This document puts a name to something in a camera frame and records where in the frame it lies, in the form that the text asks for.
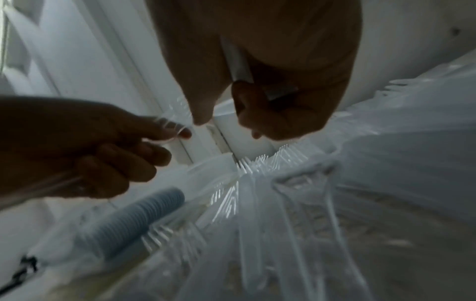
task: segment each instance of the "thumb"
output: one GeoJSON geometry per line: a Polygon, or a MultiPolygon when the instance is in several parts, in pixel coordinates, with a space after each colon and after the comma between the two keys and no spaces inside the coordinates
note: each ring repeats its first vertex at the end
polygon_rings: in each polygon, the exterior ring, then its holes
{"type": "Polygon", "coordinates": [[[231,84],[220,37],[178,3],[148,0],[164,59],[182,88],[193,121],[207,123],[216,101],[231,84]]]}

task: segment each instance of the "human hand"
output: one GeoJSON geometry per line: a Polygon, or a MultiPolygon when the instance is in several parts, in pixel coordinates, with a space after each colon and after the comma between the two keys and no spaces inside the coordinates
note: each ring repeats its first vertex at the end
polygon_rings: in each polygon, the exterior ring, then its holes
{"type": "MultiPolygon", "coordinates": [[[[87,101],[12,98],[0,101],[0,196],[75,171],[87,189],[54,196],[110,198],[129,182],[146,182],[170,152],[142,141],[168,140],[175,130],[112,105],[87,101]]],[[[181,138],[190,138],[183,130],[181,138]]]]}
{"type": "Polygon", "coordinates": [[[220,36],[240,46],[254,84],[236,82],[241,125],[289,139],[321,129],[347,88],[361,32],[359,0],[147,0],[164,58],[196,124],[231,84],[220,36]],[[298,92],[268,102],[264,90],[298,92]]]}

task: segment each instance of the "hand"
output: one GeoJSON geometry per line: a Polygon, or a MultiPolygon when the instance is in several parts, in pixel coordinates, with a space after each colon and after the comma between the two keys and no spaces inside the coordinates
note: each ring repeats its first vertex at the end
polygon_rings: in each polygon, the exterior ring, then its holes
{"type": "Polygon", "coordinates": [[[321,129],[347,88],[361,32],[359,0],[148,0],[164,58],[196,124],[231,84],[220,36],[247,55],[255,84],[234,83],[241,125],[255,138],[321,129]],[[286,84],[292,96],[268,102],[286,84]]]}
{"type": "MultiPolygon", "coordinates": [[[[116,196],[130,181],[149,181],[154,166],[171,160],[167,149],[143,138],[177,136],[151,119],[111,105],[63,99],[0,100],[0,128],[0,196],[68,171],[75,171],[87,189],[53,195],[116,196]]],[[[180,136],[191,133],[184,130],[180,136]]]]}

